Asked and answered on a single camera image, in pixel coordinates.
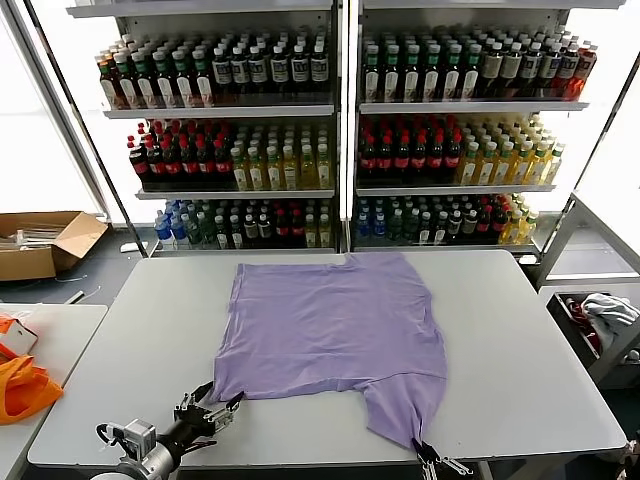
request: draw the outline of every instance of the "yellow juice bottle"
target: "yellow juice bottle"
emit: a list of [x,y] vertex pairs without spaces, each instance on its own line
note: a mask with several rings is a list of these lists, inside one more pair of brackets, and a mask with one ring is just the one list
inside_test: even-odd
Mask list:
[[531,159],[529,154],[533,148],[533,142],[531,140],[525,141],[518,152],[518,157],[511,166],[511,170],[507,172],[507,184],[508,185],[522,185],[525,174],[529,171],[531,165]]
[[491,185],[504,185],[504,180],[507,176],[507,172],[509,171],[509,167],[511,167],[512,153],[513,153],[513,143],[509,141],[504,142],[502,144],[502,150],[500,151],[500,156],[496,161],[496,166],[493,169],[491,178],[489,179],[489,183]]
[[549,144],[545,140],[538,144],[533,161],[524,176],[524,180],[522,182],[524,185],[540,185],[540,182],[542,181],[542,173],[544,172],[544,168],[547,164],[544,158],[548,148]]
[[471,183],[474,185],[488,185],[489,178],[496,164],[496,148],[498,145],[496,142],[487,142],[485,149],[482,153],[482,158],[478,161],[476,171],[473,174]]
[[467,145],[464,157],[458,165],[457,180],[460,185],[471,185],[473,174],[476,170],[479,145],[471,141]]

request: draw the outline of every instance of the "beverage bottle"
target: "beverage bottle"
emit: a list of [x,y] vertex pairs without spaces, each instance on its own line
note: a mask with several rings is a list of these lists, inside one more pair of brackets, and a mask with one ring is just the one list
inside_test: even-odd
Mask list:
[[326,143],[318,144],[318,183],[321,190],[331,188],[331,162]]
[[116,53],[113,56],[118,68],[118,82],[124,93],[127,105],[131,109],[140,108],[139,99],[142,96],[137,83],[134,83],[133,74],[131,73],[131,65],[128,62],[125,53]]
[[500,77],[496,89],[493,92],[494,95],[491,96],[511,98],[516,95],[516,77],[522,62],[520,47],[521,44],[519,42],[514,42],[511,44],[510,51],[505,53],[504,59],[502,60],[502,67],[500,68]]
[[311,145],[302,145],[300,183],[302,184],[303,190],[318,188],[317,169],[313,159]]
[[267,165],[271,190],[282,190],[282,183],[280,182],[280,167],[282,165],[280,165],[280,159],[278,158],[278,150],[276,147],[267,147]]
[[562,44],[554,42],[551,48],[542,57],[540,69],[538,70],[538,78],[535,83],[535,93],[538,98],[553,97],[552,83],[558,72],[562,61],[560,48]]
[[209,60],[203,50],[194,50],[191,54],[196,66],[196,85],[203,107],[213,107],[213,88]]
[[418,77],[420,70],[418,69],[418,55],[420,47],[418,45],[409,45],[407,47],[407,65],[404,69],[404,87],[402,89],[404,103],[412,103],[416,101],[418,95]]
[[456,129],[451,138],[451,142],[447,147],[447,151],[444,154],[444,168],[443,168],[443,181],[445,183],[453,183],[455,179],[455,173],[460,164],[462,135],[460,131]]
[[578,44],[572,43],[564,52],[558,73],[551,81],[553,96],[564,97],[569,81],[573,78],[579,62]]
[[392,103],[396,100],[398,90],[398,45],[389,45],[387,48],[387,65],[384,69],[384,102]]
[[304,234],[304,220],[302,212],[298,209],[293,211],[293,220],[291,222],[292,244],[295,247],[304,247],[306,238]]
[[596,50],[598,50],[597,45],[590,45],[588,48],[580,49],[578,51],[580,61],[578,62],[575,73],[573,74],[573,78],[569,80],[569,84],[565,90],[565,100],[578,100],[580,97],[580,94],[587,82],[587,78],[598,60]]
[[505,141],[502,144],[502,150],[500,156],[496,159],[496,165],[489,178],[490,185],[503,185],[509,168],[511,168],[513,162],[513,143]]
[[448,65],[444,70],[442,76],[442,85],[440,91],[442,92],[442,101],[450,102],[456,97],[458,89],[458,78],[460,77],[460,53],[462,52],[462,45],[453,44],[449,48],[449,57],[447,59]]
[[439,181],[441,176],[441,166],[442,166],[442,154],[443,147],[442,144],[444,142],[444,133],[442,129],[438,129],[429,148],[429,154],[427,155],[427,168],[426,174],[433,181]]
[[476,83],[478,81],[480,53],[482,46],[477,43],[469,46],[467,67],[461,80],[460,100],[467,101],[475,97]]
[[255,191],[267,189],[266,178],[264,176],[264,168],[256,147],[249,147],[249,173],[251,174],[251,183]]
[[476,97],[491,98],[489,95],[492,91],[495,91],[494,83],[498,81],[498,75],[500,74],[500,68],[502,67],[502,61],[504,59],[504,54],[501,52],[501,49],[502,44],[496,42],[491,47],[491,51],[485,55],[484,63],[480,71]]
[[305,216],[304,235],[307,248],[316,248],[318,246],[318,232],[313,213]]
[[445,211],[438,213],[438,221],[435,226],[435,234],[433,237],[434,245],[442,245],[446,242],[447,238],[447,223],[449,220],[449,214]]
[[194,78],[190,75],[187,62],[185,61],[184,52],[176,50],[171,54],[173,57],[173,63],[176,66],[177,75],[176,82],[178,84],[178,90],[180,91],[180,97],[182,98],[182,104],[185,108],[196,107],[195,92],[197,92],[197,86]]
[[402,210],[397,208],[389,220],[387,237],[391,241],[398,241],[402,236]]
[[378,97],[379,73],[378,68],[378,46],[367,46],[367,65],[364,68],[364,101],[375,102]]

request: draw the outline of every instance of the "white table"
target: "white table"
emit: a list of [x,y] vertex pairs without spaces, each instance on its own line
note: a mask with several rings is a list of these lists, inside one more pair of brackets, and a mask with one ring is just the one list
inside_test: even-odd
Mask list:
[[[0,303],[0,312],[12,315],[31,312],[23,323],[40,338],[30,354],[35,356],[37,366],[46,368],[51,378],[64,386],[107,313],[107,307]],[[47,408],[18,423],[0,426],[0,480],[20,478],[27,449],[48,412]]]
[[[611,411],[509,253],[405,256],[433,294],[434,318],[446,342],[449,383],[425,437],[441,455],[521,458],[625,445]],[[113,465],[121,452],[99,451],[97,424],[141,418],[166,429],[182,394],[212,378],[237,263],[343,261],[342,255],[311,254],[142,260],[29,460],[43,466]],[[416,461],[413,452],[366,429],[365,404],[354,392],[244,402],[218,441],[186,456],[182,467]]]

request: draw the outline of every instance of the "floor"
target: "floor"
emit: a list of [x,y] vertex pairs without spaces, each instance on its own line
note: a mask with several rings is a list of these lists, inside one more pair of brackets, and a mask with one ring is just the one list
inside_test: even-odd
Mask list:
[[[154,233],[152,229],[141,229],[140,235],[143,240],[149,241],[150,245],[153,245]],[[89,252],[87,257],[70,272],[61,274],[54,279],[0,284],[0,301],[9,303],[64,303],[79,290],[82,290],[85,293],[85,297],[80,303],[110,306],[133,267],[141,258],[137,252],[120,253],[120,245],[131,241],[132,238],[126,231],[109,231]],[[629,271],[629,267],[604,244],[597,234],[585,228],[580,229],[574,235],[566,251],[560,257],[557,268],[554,269],[553,273],[569,274],[586,273],[587,271],[597,273],[625,272]],[[564,291],[584,291],[586,289],[595,291],[599,287],[563,288]],[[606,289],[606,291],[611,291],[616,295],[629,297],[633,303],[640,305],[640,284],[616,285],[613,289],[602,286],[601,289]],[[546,304],[549,297],[557,290],[555,288],[543,288],[539,293],[541,302]],[[640,389],[610,390],[603,392],[603,396],[625,432],[632,438],[636,430],[640,428],[640,410],[637,408],[640,404]],[[517,466],[517,462],[492,462],[495,480],[506,478]],[[545,480],[613,480],[615,478],[615,468],[614,464],[599,460],[592,455],[587,455],[574,460],[566,468],[554,472]],[[84,480],[97,473],[100,472],[69,472],[30,467],[23,480]],[[271,478],[271,476],[283,479],[283,477],[293,477],[294,475],[296,478],[320,478],[323,473],[295,470],[294,474],[290,470],[285,470],[257,475],[256,472],[249,474],[246,471],[241,471],[231,476],[225,474],[223,477],[229,479],[231,477],[234,477],[234,479],[242,478],[243,480],[254,480],[254,478],[258,480],[258,477],[262,480],[267,477]],[[331,478],[337,478],[336,475],[338,477],[342,475],[345,478],[371,478],[375,480],[377,477],[388,478],[390,474],[399,479],[417,480],[419,478],[417,472],[414,471],[399,472],[394,470],[394,472],[388,472],[381,469],[344,469],[344,471],[341,469],[340,472],[332,469]],[[209,475],[190,472],[181,474],[180,480],[200,480],[205,477],[209,478]]]

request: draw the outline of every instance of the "cardboard box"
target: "cardboard box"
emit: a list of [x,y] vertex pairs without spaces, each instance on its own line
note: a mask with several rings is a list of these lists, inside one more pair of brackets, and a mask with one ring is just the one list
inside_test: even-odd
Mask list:
[[0,236],[36,224],[56,225],[64,230],[50,247],[0,250],[0,281],[55,277],[84,258],[107,229],[107,225],[83,212],[7,213],[0,214]]

